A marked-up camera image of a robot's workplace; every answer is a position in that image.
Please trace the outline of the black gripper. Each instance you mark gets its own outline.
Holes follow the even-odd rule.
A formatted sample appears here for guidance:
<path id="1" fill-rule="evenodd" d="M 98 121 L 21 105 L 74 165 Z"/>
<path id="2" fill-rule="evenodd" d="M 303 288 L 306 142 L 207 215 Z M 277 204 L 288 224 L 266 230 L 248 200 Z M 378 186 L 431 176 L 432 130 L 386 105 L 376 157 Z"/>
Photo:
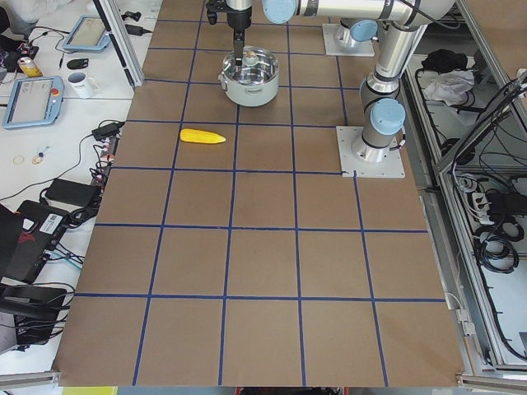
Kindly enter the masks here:
<path id="1" fill-rule="evenodd" d="M 233 31 L 235 65 L 241 65 L 244 56 L 245 31 L 251 25 L 252 0 L 226 0 L 227 24 Z"/>

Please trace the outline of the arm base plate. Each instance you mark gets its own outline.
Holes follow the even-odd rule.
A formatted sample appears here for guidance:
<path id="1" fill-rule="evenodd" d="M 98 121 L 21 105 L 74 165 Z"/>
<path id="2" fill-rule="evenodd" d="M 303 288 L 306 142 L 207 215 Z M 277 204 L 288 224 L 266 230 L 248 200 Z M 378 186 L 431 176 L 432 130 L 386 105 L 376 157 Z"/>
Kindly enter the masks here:
<path id="1" fill-rule="evenodd" d="M 354 40 L 349 28 L 339 24 L 323 24 L 322 29 L 326 55 L 367 58 L 375 56 L 372 41 Z"/>
<path id="2" fill-rule="evenodd" d="M 405 177 L 396 136 L 385 148 L 372 148 L 362 140 L 363 127 L 336 127 L 338 152 L 343 177 L 403 179 Z"/>

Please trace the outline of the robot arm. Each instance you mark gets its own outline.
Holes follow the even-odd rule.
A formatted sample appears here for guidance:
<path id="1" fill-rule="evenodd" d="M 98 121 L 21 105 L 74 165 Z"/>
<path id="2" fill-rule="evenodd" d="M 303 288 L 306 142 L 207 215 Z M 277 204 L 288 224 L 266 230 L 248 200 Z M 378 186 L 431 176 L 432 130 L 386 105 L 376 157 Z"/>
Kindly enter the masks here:
<path id="1" fill-rule="evenodd" d="M 352 151 L 362 161 L 380 163 L 391 150 L 406 113 L 395 99 L 400 76 L 421 33 L 442 18 L 452 1 L 264 1 L 269 21 L 282 24 L 294 16 L 336 16 L 354 20 L 387 21 L 375 69 L 361 85 L 365 126 L 353 140 Z"/>
<path id="2" fill-rule="evenodd" d="M 265 16 L 275 24 L 288 22 L 297 14 L 298 1 L 263 1 Z M 251 1 L 211 1 L 208 3 L 208 19 L 216 20 L 219 12 L 227 15 L 227 23 L 233 29 L 235 60 L 241 60 L 245 45 L 245 30 L 250 27 Z M 338 24 L 322 25 L 325 53 L 330 56 L 372 57 L 375 55 L 373 40 L 378 25 L 373 20 L 343 18 Z"/>

